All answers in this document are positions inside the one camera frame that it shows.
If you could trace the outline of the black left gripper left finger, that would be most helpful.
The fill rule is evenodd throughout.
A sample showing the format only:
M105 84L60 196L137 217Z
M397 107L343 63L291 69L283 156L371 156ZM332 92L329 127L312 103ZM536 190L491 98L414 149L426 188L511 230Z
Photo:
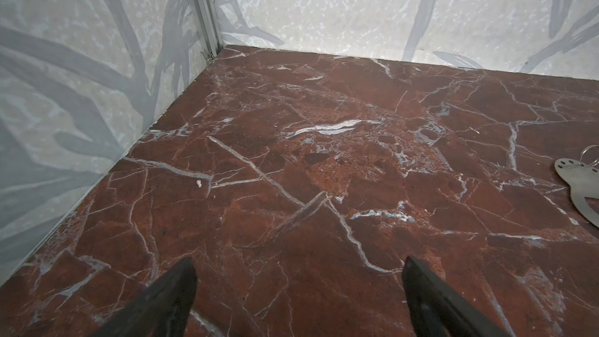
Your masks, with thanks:
M104 323L96 336L182 336L197 291L193 261L184 257Z

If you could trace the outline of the silver keyring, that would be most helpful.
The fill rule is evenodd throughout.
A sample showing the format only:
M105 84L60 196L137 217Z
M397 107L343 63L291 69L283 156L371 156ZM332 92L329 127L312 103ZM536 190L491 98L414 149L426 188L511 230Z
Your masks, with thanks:
M585 166L595 167L598 165L598 149L598 144L587 146L580 152L579 161Z

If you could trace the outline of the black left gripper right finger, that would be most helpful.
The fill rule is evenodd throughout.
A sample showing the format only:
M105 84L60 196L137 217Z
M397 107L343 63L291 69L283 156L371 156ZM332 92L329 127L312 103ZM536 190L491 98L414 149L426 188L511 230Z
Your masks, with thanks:
M417 336L507 336L423 261L409 256L402 284Z

